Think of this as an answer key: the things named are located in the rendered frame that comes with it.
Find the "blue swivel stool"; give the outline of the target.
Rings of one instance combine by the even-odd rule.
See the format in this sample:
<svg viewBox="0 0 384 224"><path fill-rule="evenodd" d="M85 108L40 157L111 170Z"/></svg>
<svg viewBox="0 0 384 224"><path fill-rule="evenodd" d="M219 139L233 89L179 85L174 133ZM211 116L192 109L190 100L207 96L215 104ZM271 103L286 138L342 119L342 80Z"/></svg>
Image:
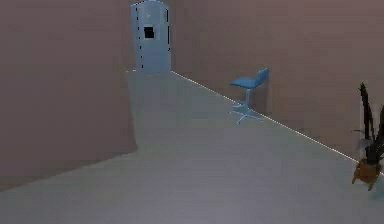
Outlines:
<svg viewBox="0 0 384 224"><path fill-rule="evenodd" d="M252 110L249 108L250 94L252 89L256 89L261 86L268 78L270 69L268 67L260 70L255 78L239 77L233 80L230 85L246 90L245 99L243 101L237 101L232 105L232 113L240 115L237 123L240 123L244 118L249 117L258 120L258 117L251 115Z"/></svg>

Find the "dark house plant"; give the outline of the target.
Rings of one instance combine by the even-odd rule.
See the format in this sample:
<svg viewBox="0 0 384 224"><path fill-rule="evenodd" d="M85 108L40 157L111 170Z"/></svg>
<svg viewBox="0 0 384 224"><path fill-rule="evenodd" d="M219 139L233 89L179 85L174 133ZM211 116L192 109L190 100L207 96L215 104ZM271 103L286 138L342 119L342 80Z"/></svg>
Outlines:
<svg viewBox="0 0 384 224"><path fill-rule="evenodd" d="M369 144L364 148L366 162L369 165L377 165L383 159L384 154L384 106L380 114L378 132L375 132L372 109L365 84L361 83L358 90L363 103L364 129L361 130L361 133L364 134L364 139L369 141Z"/></svg>

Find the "brown plant pot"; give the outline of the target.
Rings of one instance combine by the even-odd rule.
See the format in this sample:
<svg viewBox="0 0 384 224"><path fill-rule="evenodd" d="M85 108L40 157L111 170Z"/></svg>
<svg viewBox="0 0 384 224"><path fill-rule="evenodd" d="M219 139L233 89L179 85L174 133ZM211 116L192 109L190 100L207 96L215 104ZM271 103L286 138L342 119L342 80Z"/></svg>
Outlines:
<svg viewBox="0 0 384 224"><path fill-rule="evenodd" d="M383 167L380 163L370 165L367 163L366 159L362 159L358 162L355 168L352 183L355 183L356 180L360 180L364 183L367 183L369 185L368 190L371 191L382 169Z"/></svg>

